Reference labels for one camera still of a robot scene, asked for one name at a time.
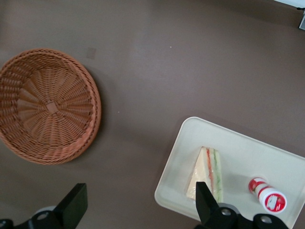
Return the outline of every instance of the plastic tray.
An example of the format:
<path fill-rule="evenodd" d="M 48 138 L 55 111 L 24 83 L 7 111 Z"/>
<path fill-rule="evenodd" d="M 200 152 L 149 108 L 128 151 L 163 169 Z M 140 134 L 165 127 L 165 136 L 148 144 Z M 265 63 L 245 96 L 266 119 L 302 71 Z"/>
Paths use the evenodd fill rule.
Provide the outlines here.
<path fill-rule="evenodd" d="M 165 208 L 200 220 L 195 202 L 185 193 L 201 146 L 219 150 L 224 203 L 247 219 L 267 213 L 249 192 L 253 177 L 264 177 L 287 197 L 287 208 L 277 214 L 292 228 L 305 203 L 305 158 L 244 136 L 198 117 L 184 121 L 174 143 L 155 200 Z"/>

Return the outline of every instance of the white object in corner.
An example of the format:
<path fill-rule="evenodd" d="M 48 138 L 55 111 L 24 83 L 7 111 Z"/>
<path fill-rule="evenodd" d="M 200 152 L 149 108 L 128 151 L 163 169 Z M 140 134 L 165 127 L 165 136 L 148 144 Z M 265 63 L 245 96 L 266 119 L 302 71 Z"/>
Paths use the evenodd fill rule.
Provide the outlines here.
<path fill-rule="evenodd" d="M 305 7 L 305 0 L 275 0 L 275 1 L 279 1 L 281 3 L 291 5 L 294 7 L 300 7 L 300 8 Z"/>

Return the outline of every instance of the bottle label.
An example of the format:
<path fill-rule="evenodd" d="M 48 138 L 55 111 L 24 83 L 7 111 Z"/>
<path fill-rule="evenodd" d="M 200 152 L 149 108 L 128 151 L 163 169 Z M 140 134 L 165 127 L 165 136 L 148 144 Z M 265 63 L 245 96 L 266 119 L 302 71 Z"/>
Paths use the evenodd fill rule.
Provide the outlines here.
<path fill-rule="evenodd" d="M 264 204 L 269 211 L 279 212 L 285 208 L 286 200 L 282 195 L 273 193 L 267 196 Z"/>

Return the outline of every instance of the woven basket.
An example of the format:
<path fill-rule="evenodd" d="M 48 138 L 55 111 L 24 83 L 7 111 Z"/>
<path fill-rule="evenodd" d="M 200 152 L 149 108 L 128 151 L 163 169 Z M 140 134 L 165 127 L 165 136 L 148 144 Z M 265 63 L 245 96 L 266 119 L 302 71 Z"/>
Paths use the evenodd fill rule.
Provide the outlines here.
<path fill-rule="evenodd" d="M 101 100 L 88 71 L 56 50 L 34 49 L 0 71 L 0 138 L 38 164 L 78 157 L 95 138 Z"/>

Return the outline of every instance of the red label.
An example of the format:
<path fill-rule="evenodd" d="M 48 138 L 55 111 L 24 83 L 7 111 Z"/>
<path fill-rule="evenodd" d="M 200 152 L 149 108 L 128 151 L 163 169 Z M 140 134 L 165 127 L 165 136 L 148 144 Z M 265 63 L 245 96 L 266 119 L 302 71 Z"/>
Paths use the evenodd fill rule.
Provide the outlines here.
<path fill-rule="evenodd" d="M 262 181 L 261 179 L 257 179 L 257 178 L 252 179 L 248 185 L 249 191 L 254 193 L 256 187 L 259 186 L 260 184 L 266 184 L 266 182 Z"/>
<path fill-rule="evenodd" d="M 280 194 L 270 194 L 265 200 L 265 206 L 271 212 L 279 212 L 286 206 L 286 201 Z"/>

